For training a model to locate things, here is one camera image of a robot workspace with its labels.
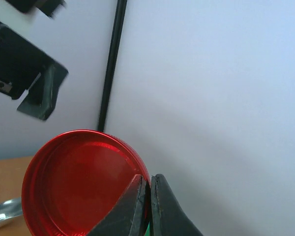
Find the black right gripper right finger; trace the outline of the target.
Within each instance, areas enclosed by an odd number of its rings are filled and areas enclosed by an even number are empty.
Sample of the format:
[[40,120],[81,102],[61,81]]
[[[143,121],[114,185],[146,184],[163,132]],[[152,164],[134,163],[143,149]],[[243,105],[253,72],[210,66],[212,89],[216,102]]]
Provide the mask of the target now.
[[182,210],[163,174],[156,174],[151,178],[149,228],[152,236],[202,235]]

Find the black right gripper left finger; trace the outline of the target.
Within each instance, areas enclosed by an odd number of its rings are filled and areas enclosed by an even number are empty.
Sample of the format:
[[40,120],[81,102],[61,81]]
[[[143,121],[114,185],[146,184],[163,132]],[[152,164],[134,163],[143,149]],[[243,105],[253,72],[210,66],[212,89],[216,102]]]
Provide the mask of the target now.
[[148,183],[134,175],[109,213],[88,233],[89,236],[143,236],[146,231]]

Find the red jar lid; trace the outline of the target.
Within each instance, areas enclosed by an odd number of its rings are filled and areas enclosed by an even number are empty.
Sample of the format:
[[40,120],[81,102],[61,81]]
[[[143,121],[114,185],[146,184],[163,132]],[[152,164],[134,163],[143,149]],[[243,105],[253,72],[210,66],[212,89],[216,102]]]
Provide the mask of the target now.
[[95,130],[47,142],[23,179],[22,209],[34,236],[84,236],[114,207],[134,175],[150,180],[137,152]]

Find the silver metal scoop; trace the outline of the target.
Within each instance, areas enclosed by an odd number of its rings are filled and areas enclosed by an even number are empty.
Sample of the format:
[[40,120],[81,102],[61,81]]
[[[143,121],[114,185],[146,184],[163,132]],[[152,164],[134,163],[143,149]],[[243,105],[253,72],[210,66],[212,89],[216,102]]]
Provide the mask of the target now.
[[23,211],[21,197],[0,203],[0,227],[7,225],[22,215]]

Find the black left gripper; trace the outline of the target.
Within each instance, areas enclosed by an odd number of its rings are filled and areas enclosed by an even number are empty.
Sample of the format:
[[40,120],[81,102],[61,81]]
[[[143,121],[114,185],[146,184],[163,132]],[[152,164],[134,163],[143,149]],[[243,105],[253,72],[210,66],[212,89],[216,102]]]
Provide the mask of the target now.
[[34,44],[0,22],[0,92],[19,99],[34,79],[17,111],[47,120],[57,103],[59,88],[68,70]]

